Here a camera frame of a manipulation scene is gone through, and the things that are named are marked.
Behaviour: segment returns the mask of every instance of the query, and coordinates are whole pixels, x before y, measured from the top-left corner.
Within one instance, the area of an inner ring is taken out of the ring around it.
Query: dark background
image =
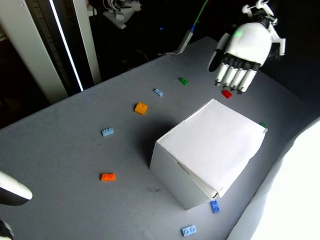
[[[90,0],[100,7],[101,0]],[[134,13],[124,29],[117,29],[106,17],[90,17],[91,29],[103,80],[145,63],[157,53],[178,48],[193,24],[204,0],[141,0],[141,11]],[[246,20],[242,7],[255,0],[210,0],[190,42],[210,36],[219,40],[227,26]],[[318,68],[320,67],[320,17],[314,1],[271,0],[278,18],[275,27],[286,38],[286,53],[280,60],[270,58],[261,71],[278,81],[299,98],[320,104]]]

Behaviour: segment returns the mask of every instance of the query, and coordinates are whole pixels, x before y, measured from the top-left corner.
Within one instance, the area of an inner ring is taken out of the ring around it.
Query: orange lego brick
[[[138,102],[138,104],[135,107],[135,112],[141,115],[145,115],[146,111],[148,109],[148,105],[144,104],[142,102]]]
[[[101,174],[101,181],[115,181],[116,174],[115,173],[102,173]]]

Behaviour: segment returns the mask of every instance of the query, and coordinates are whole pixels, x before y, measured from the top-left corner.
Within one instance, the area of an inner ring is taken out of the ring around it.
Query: white light strip
[[[50,2],[50,5],[51,5],[51,8],[52,8],[52,12],[53,12],[56,24],[58,25],[58,29],[59,29],[59,32],[61,34],[62,41],[64,43],[66,53],[68,54],[68,57],[70,59],[70,62],[71,62],[71,65],[72,65],[76,80],[78,81],[78,84],[79,84],[79,87],[81,89],[81,92],[83,92],[84,89],[83,89],[83,87],[81,85],[80,78],[79,78],[78,72],[77,72],[76,67],[75,67],[75,63],[74,63],[74,61],[73,61],[73,59],[71,57],[71,53],[70,53],[70,50],[69,50],[69,47],[68,47],[64,32],[62,30],[62,27],[61,27],[61,24],[60,24],[60,21],[59,21],[59,18],[58,18],[58,14],[57,14],[57,11],[56,11],[55,4],[54,4],[53,0],[49,0],[49,2]]]

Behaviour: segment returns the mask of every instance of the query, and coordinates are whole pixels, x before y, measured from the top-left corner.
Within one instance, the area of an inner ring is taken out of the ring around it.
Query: light blue lego brick
[[[164,95],[164,93],[159,89],[156,88],[155,90],[153,90],[159,97],[162,97]]]
[[[102,135],[104,137],[106,137],[106,136],[109,136],[111,134],[114,134],[115,132],[114,132],[114,129],[112,127],[109,127],[107,129],[102,130],[101,133],[102,133]]]
[[[212,211],[214,214],[220,212],[220,207],[219,207],[218,202],[216,200],[211,201],[210,204],[211,204]]]
[[[182,231],[182,234],[184,237],[197,232],[195,225],[191,225],[186,228],[183,228],[183,229],[181,229],[181,231]]]

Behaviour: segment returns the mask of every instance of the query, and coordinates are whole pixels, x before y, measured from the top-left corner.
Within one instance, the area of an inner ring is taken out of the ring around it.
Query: green light
[[[236,36],[236,37],[241,37],[242,36],[242,32],[236,31],[233,35]]]

